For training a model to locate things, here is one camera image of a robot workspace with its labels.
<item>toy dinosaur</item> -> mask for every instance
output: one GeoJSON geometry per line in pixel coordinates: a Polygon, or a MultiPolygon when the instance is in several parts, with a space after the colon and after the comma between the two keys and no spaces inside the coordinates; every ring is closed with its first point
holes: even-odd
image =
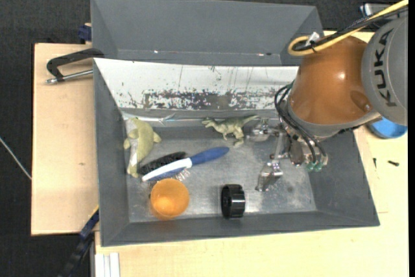
{"type": "Polygon", "coordinates": [[[250,115],[248,117],[234,117],[223,121],[215,121],[211,118],[206,118],[202,121],[205,127],[213,127],[217,132],[223,134],[223,138],[227,139],[228,134],[233,134],[237,141],[233,144],[234,146],[241,145],[244,143],[244,133],[242,127],[249,121],[257,119],[257,115],[250,115]]]}
{"type": "Polygon", "coordinates": [[[161,142],[161,138],[148,123],[137,118],[127,119],[125,129],[127,138],[124,141],[124,149],[131,148],[127,173],[138,178],[138,163],[150,153],[154,142],[161,142]]]}

